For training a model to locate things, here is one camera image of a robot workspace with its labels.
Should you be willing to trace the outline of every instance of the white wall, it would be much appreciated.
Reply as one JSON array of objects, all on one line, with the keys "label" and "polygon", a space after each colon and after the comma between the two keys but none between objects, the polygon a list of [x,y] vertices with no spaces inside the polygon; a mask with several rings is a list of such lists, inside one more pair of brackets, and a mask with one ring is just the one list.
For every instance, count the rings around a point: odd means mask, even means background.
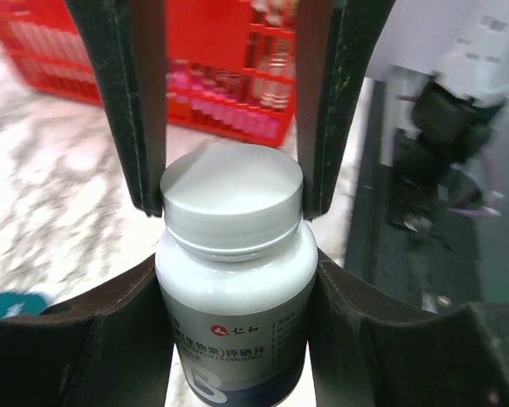
[{"label": "white wall", "polygon": [[367,76],[383,79],[392,65],[429,74],[483,0],[396,0]]}]

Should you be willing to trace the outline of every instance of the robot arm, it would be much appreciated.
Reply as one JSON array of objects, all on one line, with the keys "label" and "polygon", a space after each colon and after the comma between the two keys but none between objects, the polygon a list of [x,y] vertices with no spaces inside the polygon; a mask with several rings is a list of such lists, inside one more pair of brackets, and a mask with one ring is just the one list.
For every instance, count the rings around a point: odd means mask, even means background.
[{"label": "robot arm", "polygon": [[509,97],[509,0],[486,0],[437,71],[443,88],[476,107]]},{"label": "robot arm", "polygon": [[395,163],[407,182],[433,189],[491,136],[509,97],[509,0],[486,0],[439,61],[411,112],[420,133]]}]

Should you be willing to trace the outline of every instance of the red basket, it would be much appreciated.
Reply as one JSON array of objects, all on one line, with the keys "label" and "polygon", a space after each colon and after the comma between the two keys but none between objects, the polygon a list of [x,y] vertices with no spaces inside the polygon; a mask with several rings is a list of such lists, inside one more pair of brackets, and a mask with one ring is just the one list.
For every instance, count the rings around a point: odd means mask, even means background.
[{"label": "red basket", "polygon": [[[295,109],[298,0],[164,0],[168,122],[279,147]],[[63,0],[0,0],[0,42],[31,87],[101,104]]]}]

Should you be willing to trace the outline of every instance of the clear plastic bottle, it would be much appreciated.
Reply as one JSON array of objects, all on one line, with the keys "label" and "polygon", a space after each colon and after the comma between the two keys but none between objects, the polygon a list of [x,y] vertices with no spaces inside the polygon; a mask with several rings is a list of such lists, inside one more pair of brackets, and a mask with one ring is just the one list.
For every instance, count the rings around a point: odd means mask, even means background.
[{"label": "clear plastic bottle", "polygon": [[156,270],[191,389],[212,406],[270,407],[303,370],[315,238],[303,175],[278,150],[197,150],[162,176]]}]

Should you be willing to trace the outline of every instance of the white marble surface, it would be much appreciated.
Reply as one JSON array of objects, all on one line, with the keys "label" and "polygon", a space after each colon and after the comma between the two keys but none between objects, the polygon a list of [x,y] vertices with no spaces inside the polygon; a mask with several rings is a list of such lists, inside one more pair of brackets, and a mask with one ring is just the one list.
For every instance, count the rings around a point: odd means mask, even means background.
[{"label": "white marble surface", "polygon": [[[332,208],[312,222],[319,247],[342,263],[371,83],[356,110]],[[168,163],[228,142],[168,127]],[[295,155],[291,129],[282,148]],[[19,84],[0,53],[0,291],[46,290],[65,300],[148,257],[164,230],[131,205],[108,123],[99,108]],[[201,405],[172,367],[166,406]],[[284,406],[315,406],[309,363]]]}]

